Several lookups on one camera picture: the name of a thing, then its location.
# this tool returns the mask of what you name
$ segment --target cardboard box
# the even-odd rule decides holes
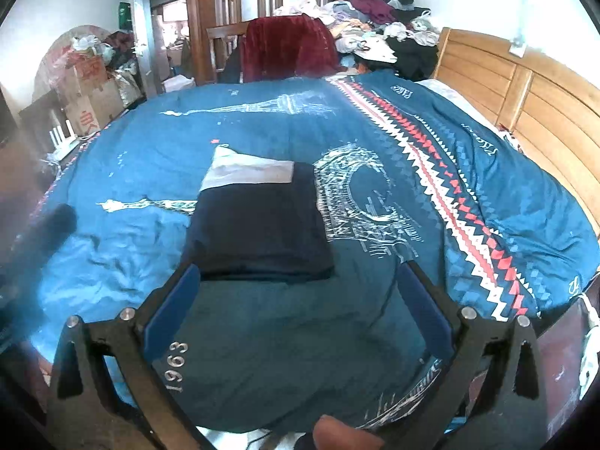
[[[66,69],[65,76],[58,82],[57,88],[65,103],[74,103],[108,80],[104,61],[101,56],[96,55]]]
[[[65,111],[75,133],[80,137],[87,137],[102,130],[124,108],[116,82],[111,79],[87,96],[69,103]]]

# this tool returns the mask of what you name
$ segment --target chair backrest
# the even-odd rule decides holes
[[[217,74],[224,71],[225,62],[239,44],[239,37],[246,34],[250,22],[240,22],[221,27],[207,28],[208,42],[211,50],[212,79],[217,82]]]

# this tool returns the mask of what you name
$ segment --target bed sheet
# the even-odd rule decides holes
[[[78,227],[43,271],[47,321],[32,337],[42,355],[52,360],[69,315],[114,317],[166,281],[217,144],[315,165],[336,272],[306,285],[200,284],[182,322],[196,323],[195,350],[210,363],[193,367],[205,383],[183,390],[209,397],[173,397],[203,427],[307,431],[323,412],[356,426],[404,415],[422,390],[403,395],[439,365],[398,293],[398,262],[416,260],[457,302],[500,321],[566,305],[599,263],[575,199],[421,85],[388,71],[212,85],[120,118],[54,185],[44,209],[71,204]],[[272,342],[277,330],[291,348]],[[259,370],[266,359],[277,363]]]

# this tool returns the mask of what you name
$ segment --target zigzag pattern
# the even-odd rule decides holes
[[[514,303],[511,308],[517,311],[517,315],[526,314],[527,308],[521,306],[524,295],[520,294],[520,285],[535,299],[533,290],[528,283],[524,282],[523,275],[518,273],[517,269],[511,265],[512,257],[504,257],[504,250],[496,249],[497,242],[491,236],[492,231],[470,211],[470,207],[464,204],[466,198],[461,196],[457,202],[454,202],[454,199],[448,195],[451,188],[445,187],[443,184],[448,180],[454,188],[453,193],[458,195],[462,193],[460,182],[458,179],[453,178],[453,174],[448,170],[444,171],[443,175],[435,170],[431,157],[425,151],[431,153],[434,159],[439,161],[439,167],[448,169],[448,166],[443,163],[431,140],[421,133],[413,123],[404,118],[391,103],[375,93],[364,90],[354,82],[349,84],[339,81],[334,84],[381,130],[396,139],[403,153],[407,155],[407,159],[416,166],[421,185],[425,186],[425,194],[431,198],[436,210],[444,220],[446,228],[452,231],[460,250],[466,254],[466,260],[474,265],[471,274],[481,277],[481,286],[489,291],[487,300],[496,305],[492,317],[496,320],[508,321],[508,318],[502,316],[506,303],[500,299],[503,288],[497,285],[498,274],[494,272],[493,260],[497,261],[496,269],[506,271],[505,281],[512,281],[509,294],[514,296]],[[428,130],[436,144],[442,147],[448,158],[456,165],[453,154],[443,145],[437,134],[431,130],[424,120],[419,117],[416,118]],[[416,139],[416,144],[409,141],[409,138],[396,127],[395,123],[401,125],[409,135]],[[460,173],[460,177],[469,195],[476,200],[476,195],[466,183],[464,174]],[[476,235],[476,227],[467,224],[467,221],[479,225],[485,235]]]

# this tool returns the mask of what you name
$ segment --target blue bedspread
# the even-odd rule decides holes
[[[592,227],[570,193],[418,84],[383,71],[339,82],[211,85],[162,95],[129,112],[56,183],[45,209],[72,205],[78,227],[43,271],[39,299],[47,320],[32,337],[42,355],[53,359],[69,315],[85,321],[114,317],[169,278],[216,144],[315,165],[337,272],[319,281],[318,289],[309,283],[305,297],[298,294],[301,287],[257,286],[253,309],[265,307],[260,327],[239,318],[246,299],[241,284],[203,282],[201,308],[193,312],[205,315],[203,330],[224,317],[235,326],[236,318],[227,317],[238,317],[244,327],[238,336],[266,336],[269,317],[281,329],[287,316],[299,333],[318,320],[322,332],[329,326],[342,340],[347,356],[368,350],[368,363],[323,365],[329,372],[317,374],[320,381],[310,388],[341,378],[331,399],[343,401],[332,412],[351,424],[381,418],[383,406],[394,406],[427,369],[424,342],[395,288],[401,282],[394,277],[397,262],[416,260],[453,299],[506,321],[517,314],[543,317],[566,305],[600,261]],[[310,310],[300,309],[303,299]],[[199,335],[197,344],[217,357],[227,339]],[[306,339],[299,344],[310,350]],[[273,350],[276,355],[276,344]],[[253,383],[269,380],[265,374]],[[218,385],[212,384],[196,390]],[[215,394],[235,401],[221,386]],[[264,397],[260,404],[276,400],[274,394]],[[293,413],[305,402],[277,411]],[[352,406],[359,402],[362,407]],[[327,404],[321,401],[323,412]],[[229,409],[221,409],[226,418]],[[311,418],[300,426],[309,426]],[[254,421],[242,419],[232,424],[235,430],[253,429]],[[290,427],[301,429],[298,420],[280,428]]]

